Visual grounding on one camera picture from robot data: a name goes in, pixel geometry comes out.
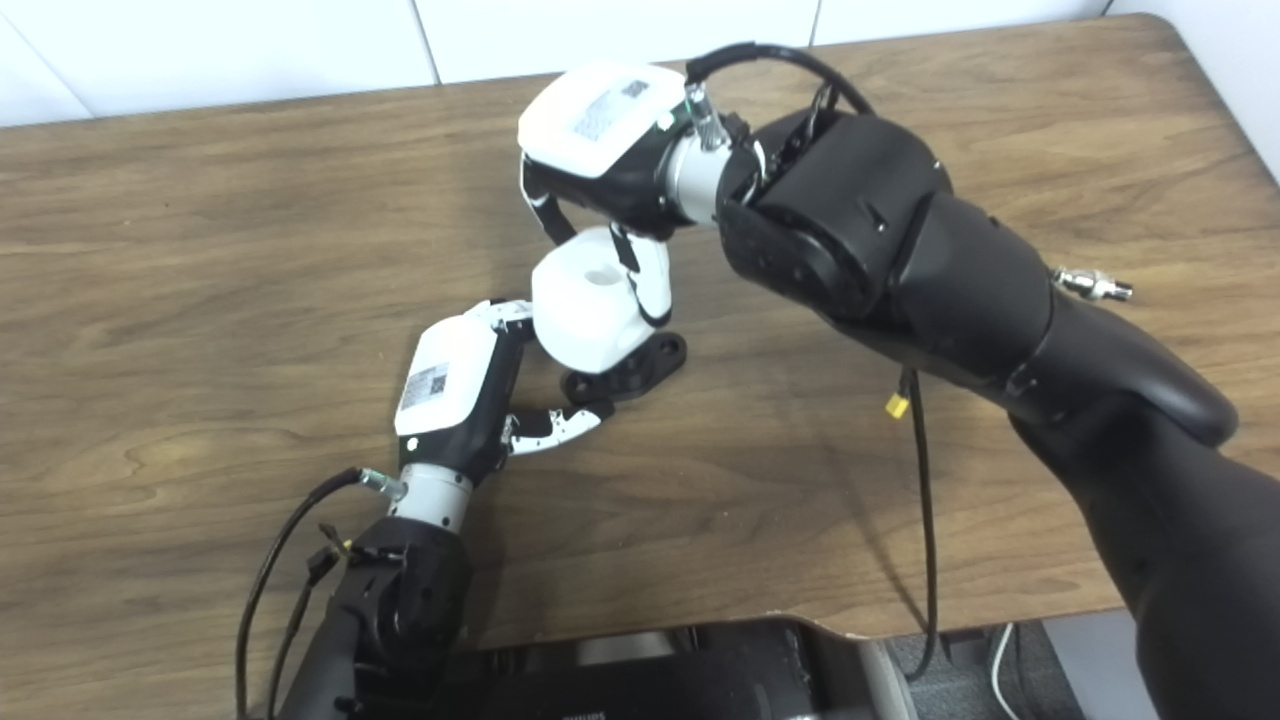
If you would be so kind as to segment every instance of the white cable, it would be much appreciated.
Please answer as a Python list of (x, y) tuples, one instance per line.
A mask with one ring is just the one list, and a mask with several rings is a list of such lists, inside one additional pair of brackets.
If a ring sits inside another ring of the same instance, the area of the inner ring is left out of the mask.
[(996, 702), (1009, 716), (1009, 720), (1021, 720), (1018, 714), (1009, 707), (1005, 702), (1005, 693), (1000, 692), (1000, 661), (1005, 659), (1005, 648), (1009, 647), (1009, 635), (1014, 632), (1014, 624), (1010, 623), (1005, 625), (1005, 630), (1000, 634), (1000, 642), (996, 643), (996, 657), (991, 662), (991, 692), (996, 693)]

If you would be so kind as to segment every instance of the black stand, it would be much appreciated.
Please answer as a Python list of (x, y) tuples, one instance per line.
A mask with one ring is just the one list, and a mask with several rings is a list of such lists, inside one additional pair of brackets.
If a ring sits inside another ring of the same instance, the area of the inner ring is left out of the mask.
[(685, 338), (676, 333), (654, 333), (604, 373), (564, 373), (561, 389), (573, 405), (588, 405), (598, 400), (634, 400), (678, 370), (687, 355)]

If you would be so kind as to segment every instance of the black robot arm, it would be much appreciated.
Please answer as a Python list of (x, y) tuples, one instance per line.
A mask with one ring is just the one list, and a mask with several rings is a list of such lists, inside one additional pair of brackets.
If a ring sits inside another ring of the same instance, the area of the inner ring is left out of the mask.
[(908, 131), (822, 110), (756, 137), (774, 178), (731, 163), (718, 200), (735, 270), (1009, 413), (1079, 503), (1164, 717), (1280, 716), (1280, 483), (1219, 454), (1231, 404), (1059, 290)]

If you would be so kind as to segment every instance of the cable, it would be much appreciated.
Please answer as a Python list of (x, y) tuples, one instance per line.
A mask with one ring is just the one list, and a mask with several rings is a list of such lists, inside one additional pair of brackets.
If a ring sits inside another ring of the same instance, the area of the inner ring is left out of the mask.
[(685, 65), (685, 82), (689, 85), (707, 82), (707, 78), (717, 70), (722, 70), (730, 65), (753, 63), (763, 59), (781, 60), (783, 63), (801, 67), (831, 83), (831, 86), (840, 92), (840, 96), (844, 97), (854, 108), (854, 110), (858, 110), (859, 115), (876, 114), (876, 110), (872, 109), (872, 104), (863, 97), (861, 92), (858, 92), (854, 83), (849, 82), (849, 78), (840, 74), (831, 65), (823, 63), (813, 55), (801, 53), (800, 50), (795, 50), (792, 47), (785, 47), (782, 45), (740, 42), (737, 45), (730, 45), (727, 47), (721, 47), (719, 50), (713, 50), (701, 58), (690, 60)]
[(280, 648), (275, 651), (275, 662), (271, 664), (271, 680), (266, 685), (266, 720), (275, 720), (275, 697), (280, 692), (280, 675), (284, 674), (284, 661), (289, 656), (289, 646), (293, 637), (302, 626), (302, 618), (307, 614), (307, 602), (311, 600), (312, 585), (310, 582), (302, 585), (298, 601), (293, 603), (293, 612), (289, 615), (289, 624), (284, 628), (284, 638), (280, 639)]
[(266, 551), (266, 557), (262, 559), (262, 566), (257, 570), (257, 577), (253, 578), (253, 585), (248, 591), (248, 600), (244, 601), (244, 612), (241, 615), (239, 630), (236, 633), (236, 720), (248, 720), (248, 682), (247, 682), (247, 665), (248, 665), (248, 633), (253, 624), (253, 612), (257, 611), (257, 603), (262, 600), (262, 591), (266, 589), (266, 580), (271, 577), (271, 570), (275, 568), (275, 561), (280, 559), (280, 551), (284, 548), (284, 543), (293, 534), (294, 528), (302, 521), (302, 518), (311, 511), (312, 507), (320, 503), (321, 500), (329, 497), (334, 492), (347, 487), (353, 486), (360, 482), (360, 468), (348, 468), (342, 473), (329, 478), (328, 480), (316, 486), (314, 491), (307, 493), (307, 497), (302, 500), (297, 510), (289, 515), (289, 519), (284, 521), (278, 536), (275, 536), (275, 542)]
[(924, 655), (920, 664), (906, 675), (914, 683), (924, 676), (938, 646), (938, 541), (933, 529), (933, 482), (929, 478), (929, 438), (924, 432), (924, 398), (920, 393), (920, 375), (913, 368), (902, 368), (899, 392), (911, 400), (911, 429), (915, 434), (915, 461), (920, 477), (920, 519), (924, 525), (924, 583), (925, 621)]
[(1012, 642), (1014, 670), (1016, 671), (1015, 679), (1018, 680), (1018, 694), (1023, 698), (1023, 714), (1032, 720), (1038, 720), (1041, 705), (1036, 696), (1027, 692), (1027, 673), (1023, 667), (1023, 626), (1018, 623), (1014, 624)]
[(996, 693), (996, 702), (1000, 703), (1001, 710), (1005, 711), (1009, 720), (1021, 720), (1018, 714), (1009, 707), (1009, 703), (1005, 702), (1005, 693), (1000, 692), (1000, 661), (1005, 659), (1005, 648), (1009, 647), (1009, 635), (1012, 632), (1012, 623), (1005, 625), (1005, 630), (1000, 633), (1000, 642), (996, 643), (996, 659), (991, 662), (991, 692)]
[(280, 692), (280, 676), (284, 675), (284, 661), (289, 657), (289, 646), (302, 628), (302, 618), (307, 614), (307, 602), (311, 601), (311, 592), (316, 589), (320, 580), (329, 574), (329, 570), (343, 557), (340, 541), (329, 525), (320, 525), (325, 534), (332, 534), (334, 544), (321, 548), (307, 560), (307, 582), (298, 592), (298, 600), (293, 603), (293, 612), (289, 614), (289, 624), (284, 626), (284, 637), (280, 638), (280, 647), (275, 651), (275, 662), (271, 665), (271, 682), (266, 687), (266, 720), (275, 720), (275, 697)]

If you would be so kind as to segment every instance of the white wall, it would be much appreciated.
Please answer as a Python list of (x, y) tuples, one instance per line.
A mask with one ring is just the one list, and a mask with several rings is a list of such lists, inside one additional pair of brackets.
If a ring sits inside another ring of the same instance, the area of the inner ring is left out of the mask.
[(1280, 179), (1280, 0), (1116, 0), (1108, 14), (1123, 13), (1153, 13), (1178, 28)]
[(0, 15), (95, 117), (434, 82), (411, 0), (0, 0)]
[(806, 46), (818, 0), (416, 0), (442, 82), (681, 60), (756, 40)]
[(88, 109), (0, 15), (0, 127), (90, 117)]

